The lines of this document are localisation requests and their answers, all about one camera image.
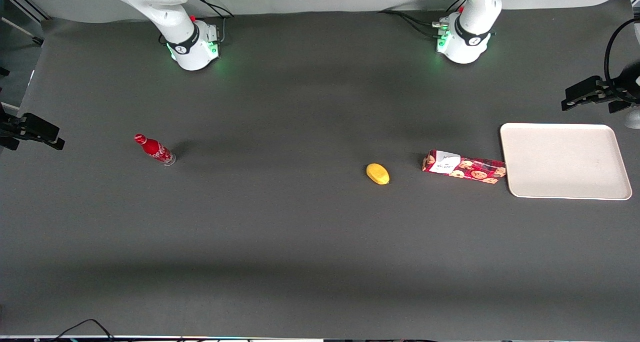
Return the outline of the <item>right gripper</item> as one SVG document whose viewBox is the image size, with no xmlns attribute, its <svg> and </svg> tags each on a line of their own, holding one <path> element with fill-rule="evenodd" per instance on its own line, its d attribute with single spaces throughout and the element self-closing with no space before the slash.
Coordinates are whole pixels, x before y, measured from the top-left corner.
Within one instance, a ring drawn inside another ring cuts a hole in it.
<svg viewBox="0 0 640 342">
<path fill-rule="evenodd" d="M 61 151 L 65 141 L 59 138 L 60 128 L 32 113 L 20 118 L 2 118 L 0 120 L 0 145 L 16 151 L 19 140 L 36 141 Z"/>
</svg>

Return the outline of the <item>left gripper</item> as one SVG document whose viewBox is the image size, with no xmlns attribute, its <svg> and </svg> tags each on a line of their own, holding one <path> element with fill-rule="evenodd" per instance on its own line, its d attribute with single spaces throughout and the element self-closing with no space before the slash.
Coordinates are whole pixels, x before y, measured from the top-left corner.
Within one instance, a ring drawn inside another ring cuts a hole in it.
<svg viewBox="0 0 640 342">
<path fill-rule="evenodd" d="M 632 99 L 632 102 L 624 102 L 622 99 L 615 99 L 608 103 L 608 111 L 614 114 L 628 110 L 624 124 L 627 128 L 640 129 L 640 62 L 633 62 L 626 66 L 621 74 L 614 78 L 613 83 L 618 91 L 626 93 L 626 97 Z M 605 82 L 602 77 L 592 76 L 585 80 L 568 87 L 565 91 L 565 99 L 560 103 L 563 112 L 569 111 L 574 107 L 586 105 L 589 103 L 603 103 L 606 101 Z"/>
</svg>

